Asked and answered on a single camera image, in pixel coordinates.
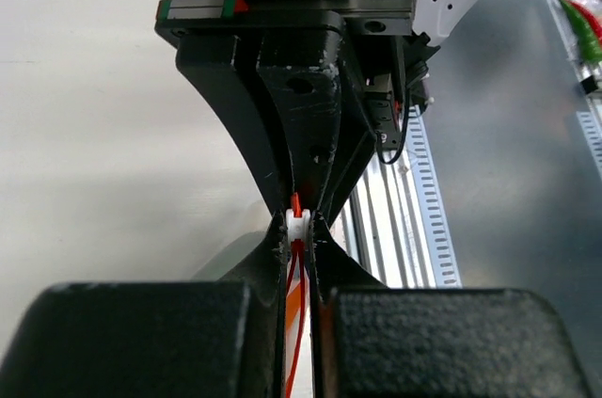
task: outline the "black plastic part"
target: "black plastic part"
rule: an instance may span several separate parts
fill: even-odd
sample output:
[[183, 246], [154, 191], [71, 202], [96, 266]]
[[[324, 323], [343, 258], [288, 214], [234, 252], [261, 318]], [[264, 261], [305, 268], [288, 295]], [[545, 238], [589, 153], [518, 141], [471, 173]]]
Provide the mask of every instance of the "black plastic part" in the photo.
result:
[[376, 133], [381, 136], [383, 147], [396, 149], [399, 123], [393, 95], [386, 92], [366, 92], [366, 105]]
[[224, 123], [276, 212], [288, 207], [293, 179], [277, 109], [254, 71], [258, 54], [253, 39], [187, 35], [176, 65]]
[[593, 75], [590, 75], [582, 80], [580, 84], [583, 92], [585, 92], [585, 95], [590, 95], [600, 90], [600, 86]]
[[321, 315], [324, 397], [592, 396], [531, 293], [349, 289]]
[[289, 147], [291, 193], [321, 208], [339, 144], [341, 35], [297, 30], [266, 33], [257, 72], [272, 96]]
[[251, 339], [253, 343], [260, 345], [249, 345], [251, 356], [253, 351], [261, 354], [267, 349], [266, 357], [255, 362], [253, 373], [263, 377], [268, 384], [270, 379], [273, 381], [272, 388], [266, 388], [266, 393], [261, 398], [285, 396], [286, 279], [290, 257], [285, 227], [284, 214], [276, 212], [261, 244], [220, 280], [250, 284], [263, 305], [252, 312], [258, 313], [258, 309], [259, 313], [262, 313], [263, 309], [269, 311], [269, 314], [261, 316], [261, 327], [254, 328], [259, 333]]
[[309, 306], [311, 308], [311, 358], [313, 366], [313, 396], [323, 398], [335, 375], [331, 365], [337, 362], [330, 337], [331, 314], [325, 303], [337, 288], [360, 286], [369, 289], [387, 287], [357, 264], [332, 239], [328, 224], [319, 213], [314, 213], [311, 223], [309, 250]]
[[332, 222], [375, 140], [342, 17], [260, 11], [155, 29], [178, 48], [178, 69], [229, 130], [270, 211], [298, 192]]
[[[403, 38], [404, 61], [407, 70], [420, 67], [426, 68], [426, 61], [439, 51], [441, 47], [429, 47], [429, 41], [430, 38], [424, 33]], [[412, 78], [408, 74], [407, 83], [410, 81], [412, 81]]]
[[56, 286], [22, 321], [0, 396], [258, 396], [268, 384], [239, 376], [255, 360], [239, 327], [259, 305], [242, 283]]

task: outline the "screw hole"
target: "screw hole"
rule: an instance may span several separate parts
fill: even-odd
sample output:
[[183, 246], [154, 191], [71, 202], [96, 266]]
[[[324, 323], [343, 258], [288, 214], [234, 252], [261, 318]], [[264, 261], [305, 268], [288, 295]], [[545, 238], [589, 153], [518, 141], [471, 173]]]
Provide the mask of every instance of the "screw hole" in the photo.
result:
[[298, 95], [310, 94], [313, 92], [313, 86], [311, 83], [303, 78], [291, 78], [286, 82], [286, 86], [288, 86], [295, 94]]
[[364, 24], [364, 27], [366, 28], [366, 31], [370, 33], [382, 33], [387, 29], [385, 24], [382, 24], [376, 20], [366, 22], [366, 24]]

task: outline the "black cable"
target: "black cable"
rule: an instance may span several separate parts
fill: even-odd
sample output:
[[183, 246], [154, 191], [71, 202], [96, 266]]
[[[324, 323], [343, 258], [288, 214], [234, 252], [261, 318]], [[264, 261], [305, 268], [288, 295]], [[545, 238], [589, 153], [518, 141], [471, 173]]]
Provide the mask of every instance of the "black cable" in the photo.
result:
[[410, 83], [405, 83], [404, 47], [402, 45], [402, 39], [397, 36], [391, 38], [391, 55], [392, 61], [396, 66], [393, 67], [391, 71], [393, 98], [394, 100], [403, 103], [404, 113], [402, 115], [402, 130], [397, 145], [397, 151], [392, 158], [389, 160], [385, 159], [383, 153], [383, 140], [380, 137], [376, 140], [376, 153], [378, 154], [378, 159], [384, 165], [393, 165], [397, 163], [404, 152], [405, 139], [407, 138], [407, 125], [410, 121], [410, 106], [412, 104], [409, 91], [421, 79], [421, 75], [417, 75]]

